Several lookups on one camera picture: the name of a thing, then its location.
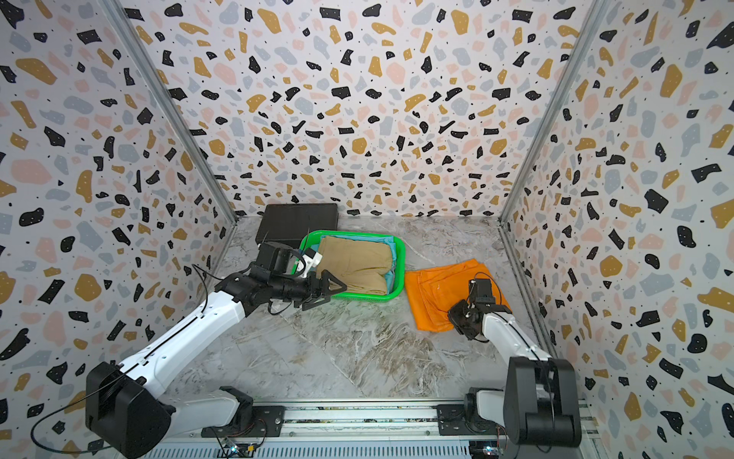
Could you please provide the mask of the orange pants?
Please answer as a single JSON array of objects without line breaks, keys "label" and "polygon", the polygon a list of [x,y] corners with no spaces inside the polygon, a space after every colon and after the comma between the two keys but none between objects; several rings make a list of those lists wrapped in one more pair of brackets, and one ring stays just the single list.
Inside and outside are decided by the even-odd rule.
[{"label": "orange pants", "polygon": [[404,288],[417,329],[431,333],[453,330],[448,312],[468,298],[469,282],[476,278],[492,279],[489,269],[476,259],[406,272]]}]

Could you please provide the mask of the khaki pants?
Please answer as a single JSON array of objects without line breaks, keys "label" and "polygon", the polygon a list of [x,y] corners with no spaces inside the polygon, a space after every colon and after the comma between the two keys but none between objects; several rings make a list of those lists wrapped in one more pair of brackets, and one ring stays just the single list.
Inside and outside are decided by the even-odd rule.
[{"label": "khaki pants", "polygon": [[347,292],[386,296],[390,292],[386,275],[393,269],[392,251],[382,242],[357,241],[325,236],[318,246],[321,260],[317,276],[328,271],[347,285]]}]

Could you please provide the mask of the green plastic basket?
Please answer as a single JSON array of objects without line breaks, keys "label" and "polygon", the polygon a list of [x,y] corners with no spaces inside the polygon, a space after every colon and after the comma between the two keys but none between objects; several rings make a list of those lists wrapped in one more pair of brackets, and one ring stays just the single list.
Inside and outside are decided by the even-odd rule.
[{"label": "green plastic basket", "polygon": [[[314,231],[306,236],[300,245],[301,252],[307,249],[314,249],[318,251],[318,246],[321,240],[325,236],[341,237],[345,239],[357,240],[357,241],[372,241],[374,237],[387,236],[387,234],[376,234],[376,233],[350,233],[349,231]],[[386,296],[372,296],[364,294],[353,294],[353,293],[342,293],[338,296],[340,298],[349,298],[363,301],[388,301],[399,296],[404,288],[404,275],[405,275],[405,258],[406,248],[403,241],[394,236],[397,244],[397,263],[395,269],[395,284],[393,291]]]}]

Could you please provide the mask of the teal pants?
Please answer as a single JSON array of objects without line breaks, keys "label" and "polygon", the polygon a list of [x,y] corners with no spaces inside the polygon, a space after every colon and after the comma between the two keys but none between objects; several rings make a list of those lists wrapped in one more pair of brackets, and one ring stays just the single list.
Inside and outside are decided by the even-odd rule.
[{"label": "teal pants", "polygon": [[397,263],[397,244],[396,239],[393,237],[393,235],[387,235],[387,236],[380,236],[380,237],[374,237],[372,239],[373,242],[376,243],[382,243],[388,247],[391,254],[391,266],[388,270],[388,272],[384,275],[386,285],[387,285],[387,292],[390,294],[393,291],[394,284],[395,284],[395,269],[396,269],[396,263]]}]

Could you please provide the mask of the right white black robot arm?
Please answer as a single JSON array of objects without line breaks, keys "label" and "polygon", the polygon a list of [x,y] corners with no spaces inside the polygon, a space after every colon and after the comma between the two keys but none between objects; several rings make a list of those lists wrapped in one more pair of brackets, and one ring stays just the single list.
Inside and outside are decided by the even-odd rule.
[{"label": "right white black robot arm", "polygon": [[486,273],[468,281],[468,297],[447,317],[471,342],[489,343],[507,364],[501,390],[472,388],[464,396],[464,424],[473,431],[496,426],[508,443],[540,451],[577,448],[582,440],[575,369],[552,357],[517,324]]}]

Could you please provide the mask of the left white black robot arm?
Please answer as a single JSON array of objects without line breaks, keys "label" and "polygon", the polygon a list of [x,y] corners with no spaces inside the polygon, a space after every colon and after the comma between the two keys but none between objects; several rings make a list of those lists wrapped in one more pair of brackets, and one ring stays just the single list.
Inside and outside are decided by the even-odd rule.
[{"label": "left white black robot arm", "polygon": [[85,424],[126,458],[140,458],[170,435],[242,432],[254,425],[253,399],[222,386],[199,400],[165,402],[174,379],[233,326],[275,300],[307,311],[346,292],[346,284],[300,251],[264,242],[256,260],[218,281],[164,336],[121,363],[100,363],[86,379]]}]

